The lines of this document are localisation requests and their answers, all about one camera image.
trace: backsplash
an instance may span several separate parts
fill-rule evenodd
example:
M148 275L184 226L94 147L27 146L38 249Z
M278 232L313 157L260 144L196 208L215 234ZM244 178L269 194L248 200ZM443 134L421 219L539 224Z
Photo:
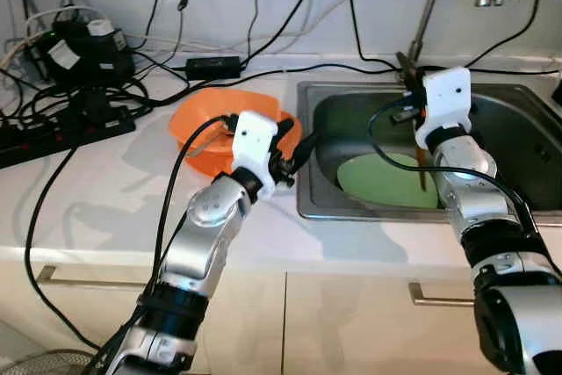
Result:
M34 0L40 10L58 7L59 0ZM153 0L90 0L127 34L144 32ZM254 26L254 37L273 34L283 23L297 0L259 0L260 14ZM311 18L314 22L335 0L313 0ZM498 40L519 31L529 19L532 0L507 0L501 7L479 9L474 0L437 0L425 36L421 56L472 56ZM12 9L18 0L12 0ZM151 35L175 40L178 28L179 0L161 0ZM298 31L306 12L305 1L286 31ZM425 0L356 0L357 19L366 54L393 54L407 50ZM184 12L184 41L199 41L209 45L237 47L243 43L254 12L253 0L190 0ZM562 3L541 0L537 19L521 38L494 51L495 55L541 56L559 55L562 32L559 17ZM2 18L2 27L11 26ZM278 50L292 39L284 38L269 50ZM266 40L256 40L261 46ZM345 2L307 35L302 36L285 53L295 54L355 54L349 3Z

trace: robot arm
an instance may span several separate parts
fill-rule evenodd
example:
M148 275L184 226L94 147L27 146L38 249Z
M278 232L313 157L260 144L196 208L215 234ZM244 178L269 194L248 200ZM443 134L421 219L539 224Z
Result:
M468 69L417 80L422 86L408 88L425 97L425 117L418 121L415 139L431 152L434 166L495 177L493 157L468 134ZM537 228L524 224L515 205L481 178L451 172L436 172L434 178L472 267L482 352L501 371L562 373L562 277Z
M205 318L230 242L257 198L273 194L276 183L292 175L311 154L315 135L304 139L284 160L277 142L292 121L276 122L243 112L233 141L234 172L219 175L191 199L183 225L162 259L152 292L143 293L144 312L126 333L105 373L179 373L191 368L195 336Z

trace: white cabinet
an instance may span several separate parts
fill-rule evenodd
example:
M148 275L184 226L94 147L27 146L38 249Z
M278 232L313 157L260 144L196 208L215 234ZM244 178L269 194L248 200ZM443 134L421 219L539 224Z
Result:
M286 375L493 375L470 307L415 306L408 278L290 273ZM465 281L420 280L433 297L469 299Z
M41 268L36 265L36 275ZM0 271L0 320L46 349L88 350L43 305L29 285L22 263L0 263ZM148 267L61 264L52 279L64 282L42 288L86 337L100 344L128 319L149 273ZM103 286L92 286L92 282ZM277 375L284 293L283 272L225 269L199 330L191 371Z

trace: sink basin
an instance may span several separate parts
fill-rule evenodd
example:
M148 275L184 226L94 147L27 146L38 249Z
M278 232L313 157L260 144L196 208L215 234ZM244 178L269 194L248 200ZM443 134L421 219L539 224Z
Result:
M402 92L392 83L299 84L303 131L320 134L313 156L299 173L297 201L302 216L448 221L443 209L364 202L343 192L337 183L341 164L374 152L366 130L369 117ZM562 225L562 120L532 91L508 84L474 84L470 119L472 135L497 162L499 177L528 201L537 224ZM411 124L393 126L383 117L375 125L375 136L386 152L415 157Z

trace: charger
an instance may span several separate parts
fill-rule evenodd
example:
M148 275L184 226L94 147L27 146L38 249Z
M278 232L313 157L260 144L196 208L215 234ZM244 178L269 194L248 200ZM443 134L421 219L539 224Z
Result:
M185 61L188 81L240 78L240 56L196 57Z

